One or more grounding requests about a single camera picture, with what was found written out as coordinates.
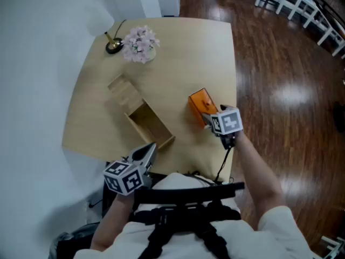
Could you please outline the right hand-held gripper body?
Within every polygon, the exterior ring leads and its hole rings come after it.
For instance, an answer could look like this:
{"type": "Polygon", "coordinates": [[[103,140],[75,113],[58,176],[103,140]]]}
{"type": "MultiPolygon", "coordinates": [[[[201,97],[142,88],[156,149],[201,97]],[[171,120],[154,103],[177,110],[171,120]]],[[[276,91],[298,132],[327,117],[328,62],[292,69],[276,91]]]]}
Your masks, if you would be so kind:
{"type": "Polygon", "coordinates": [[[227,107],[222,112],[210,115],[212,132],[220,138],[225,149],[234,147],[235,134],[243,130],[238,108],[227,107]]]}

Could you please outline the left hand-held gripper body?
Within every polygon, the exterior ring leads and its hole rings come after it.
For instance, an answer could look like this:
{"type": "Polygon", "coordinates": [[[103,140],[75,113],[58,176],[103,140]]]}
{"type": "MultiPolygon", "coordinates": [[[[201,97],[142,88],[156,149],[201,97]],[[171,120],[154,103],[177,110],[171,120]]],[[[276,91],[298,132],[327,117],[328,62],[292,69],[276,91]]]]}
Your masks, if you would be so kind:
{"type": "Polygon", "coordinates": [[[140,163],[128,162],[127,157],[110,163],[103,171],[109,190],[127,196],[141,187],[150,188],[152,178],[140,163]]]}

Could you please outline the orange box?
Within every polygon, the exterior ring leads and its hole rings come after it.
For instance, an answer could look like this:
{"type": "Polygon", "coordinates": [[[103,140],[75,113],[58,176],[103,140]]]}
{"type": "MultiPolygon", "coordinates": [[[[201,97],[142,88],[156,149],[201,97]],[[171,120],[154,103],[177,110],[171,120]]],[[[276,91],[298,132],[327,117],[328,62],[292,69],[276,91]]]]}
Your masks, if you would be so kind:
{"type": "Polygon", "coordinates": [[[188,105],[201,128],[207,128],[208,126],[203,119],[203,113],[216,114],[218,112],[205,87],[188,96],[188,105]]]}

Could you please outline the wooden box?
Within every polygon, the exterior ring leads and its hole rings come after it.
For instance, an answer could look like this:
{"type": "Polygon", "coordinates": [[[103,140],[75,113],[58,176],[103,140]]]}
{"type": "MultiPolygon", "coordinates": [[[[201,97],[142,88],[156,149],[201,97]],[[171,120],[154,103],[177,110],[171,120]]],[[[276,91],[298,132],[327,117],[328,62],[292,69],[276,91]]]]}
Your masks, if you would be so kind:
{"type": "Polygon", "coordinates": [[[143,96],[142,98],[144,104],[130,116],[121,110],[145,143],[155,142],[157,149],[163,149],[175,140],[175,136],[173,136],[156,112],[150,107],[145,98],[143,96]]]}

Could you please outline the person's right forearm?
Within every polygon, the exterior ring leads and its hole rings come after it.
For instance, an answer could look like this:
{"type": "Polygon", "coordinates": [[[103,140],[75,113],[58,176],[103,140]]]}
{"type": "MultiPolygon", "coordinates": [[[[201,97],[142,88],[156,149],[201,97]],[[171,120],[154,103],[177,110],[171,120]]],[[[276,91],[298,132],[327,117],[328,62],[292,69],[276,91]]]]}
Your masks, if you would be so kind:
{"type": "Polygon", "coordinates": [[[243,131],[236,133],[235,148],[257,220],[270,209],[285,206],[280,181],[243,131]]]}

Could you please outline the person's left forearm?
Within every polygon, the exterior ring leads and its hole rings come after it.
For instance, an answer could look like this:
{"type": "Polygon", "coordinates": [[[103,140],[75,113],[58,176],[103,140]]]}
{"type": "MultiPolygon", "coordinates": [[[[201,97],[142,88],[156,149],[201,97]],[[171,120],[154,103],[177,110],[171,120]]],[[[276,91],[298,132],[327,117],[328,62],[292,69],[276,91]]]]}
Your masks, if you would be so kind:
{"type": "Polygon", "coordinates": [[[108,249],[128,223],[133,206],[134,194],[127,196],[118,194],[99,223],[92,237],[90,249],[97,251],[108,249]]]}

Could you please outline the black chest harness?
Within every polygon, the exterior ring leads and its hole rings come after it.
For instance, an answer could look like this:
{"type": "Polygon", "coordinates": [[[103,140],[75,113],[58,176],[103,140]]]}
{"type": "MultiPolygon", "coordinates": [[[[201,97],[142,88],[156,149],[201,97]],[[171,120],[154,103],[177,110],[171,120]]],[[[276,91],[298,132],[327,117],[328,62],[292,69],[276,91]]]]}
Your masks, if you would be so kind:
{"type": "Polygon", "coordinates": [[[235,197],[236,191],[245,188],[243,182],[192,189],[139,189],[134,201],[139,204],[156,204],[159,207],[140,211],[131,221],[154,225],[148,245],[139,259],[158,259],[172,236],[192,232],[203,240],[205,247],[217,259],[230,259],[227,242],[217,234],[215,221],[240,220],[240,214],[221,203],[222,199],[235,197]]]}

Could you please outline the wooden sliding box lid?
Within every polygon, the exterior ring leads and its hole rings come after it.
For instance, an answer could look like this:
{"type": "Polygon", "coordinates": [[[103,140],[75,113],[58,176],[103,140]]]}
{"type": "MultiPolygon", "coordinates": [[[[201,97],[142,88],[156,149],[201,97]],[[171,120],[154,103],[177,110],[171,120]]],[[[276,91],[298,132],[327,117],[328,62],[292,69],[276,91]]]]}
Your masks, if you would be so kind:
{"type": "Polygon", "coordinates": [[[140,95],[139,91],[124,74],[120,74],[114,78],[108,84],[108,89],[115,101],[128,116],[144,104],[142,95],[140,95]]]}

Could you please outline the person's white shirt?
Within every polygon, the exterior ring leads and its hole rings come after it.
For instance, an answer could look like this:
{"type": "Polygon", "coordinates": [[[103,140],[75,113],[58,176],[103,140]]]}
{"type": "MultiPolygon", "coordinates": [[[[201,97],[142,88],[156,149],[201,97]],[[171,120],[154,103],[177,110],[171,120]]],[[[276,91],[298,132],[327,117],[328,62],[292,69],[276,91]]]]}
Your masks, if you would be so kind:
{"type": "MultiPolygon", "coordinates": [[[[239,210],[233,199],[221,200],[231,209],[239,210]]],[[[140,211],[158,206],[140,206],[140,211]]],[[[253,229],[242,219],[212,222],[217,234],[227,242],[230,259],[312,259],[310,248],[299,230],[291,210],[279,206],[267,211],[253,229]]],[[[154,225],[128,220],[114,243],[105,251],[82,249],[74,259],[139,259],[146,249],[154,225]]],[[[217,259],[194,233],[177,233],[163,246],[158,259],[217,259]]]]}

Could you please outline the pink flowers in white pot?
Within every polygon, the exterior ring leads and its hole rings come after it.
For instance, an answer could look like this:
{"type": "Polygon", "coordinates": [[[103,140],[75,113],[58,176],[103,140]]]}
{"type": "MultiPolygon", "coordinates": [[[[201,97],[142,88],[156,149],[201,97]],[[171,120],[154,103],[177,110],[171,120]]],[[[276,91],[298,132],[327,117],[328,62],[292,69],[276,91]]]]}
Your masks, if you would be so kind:
{"type": "Polygon", "coordinates": [[[156,33],[147,25],[132,28],[121,43],[124,59],[142,64],[152,61],[156,57],[156,47],[160,46],[156,33]]]}

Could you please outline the white shade table lamp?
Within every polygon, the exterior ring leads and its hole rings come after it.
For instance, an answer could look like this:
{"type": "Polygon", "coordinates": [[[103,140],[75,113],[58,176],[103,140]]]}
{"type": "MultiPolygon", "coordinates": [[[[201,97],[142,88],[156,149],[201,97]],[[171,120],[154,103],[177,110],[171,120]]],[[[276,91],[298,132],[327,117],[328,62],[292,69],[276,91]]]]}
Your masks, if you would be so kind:
{"type": "Polygon", "coordinates": [[[112,37],[109,30],[115,23],[111,13],[103,2],[85,6],[86,27],[93,37],[105,36],[108,40],[105,50],[108,54],[116,54],[123,48],[122,39],[112,37]]]}

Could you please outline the black object on floor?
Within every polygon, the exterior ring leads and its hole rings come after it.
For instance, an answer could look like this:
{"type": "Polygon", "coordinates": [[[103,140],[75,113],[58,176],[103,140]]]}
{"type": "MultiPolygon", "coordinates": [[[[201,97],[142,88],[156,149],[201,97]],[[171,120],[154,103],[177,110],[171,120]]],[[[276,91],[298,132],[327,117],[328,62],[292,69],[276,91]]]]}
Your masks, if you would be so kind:
{"type": "Polygon", "coordinates": [[[334,102],[333,119],[338,132],[345,132],[345,105],[339,102],[334,102]]]}

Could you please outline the white frame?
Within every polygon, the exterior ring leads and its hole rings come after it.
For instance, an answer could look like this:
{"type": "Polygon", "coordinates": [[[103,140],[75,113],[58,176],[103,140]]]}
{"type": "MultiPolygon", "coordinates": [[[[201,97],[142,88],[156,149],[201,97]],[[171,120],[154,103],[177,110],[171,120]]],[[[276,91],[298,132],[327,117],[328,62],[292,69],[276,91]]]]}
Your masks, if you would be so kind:
{"type": "Polygon", "coordinates": [[[326,242],[328,254],[323,259],[336,259],[339,255],[345,255],[345,239],[337,237],[336,240],[332,240],[328,237],[322,236],[321,239],[326,242]]]}

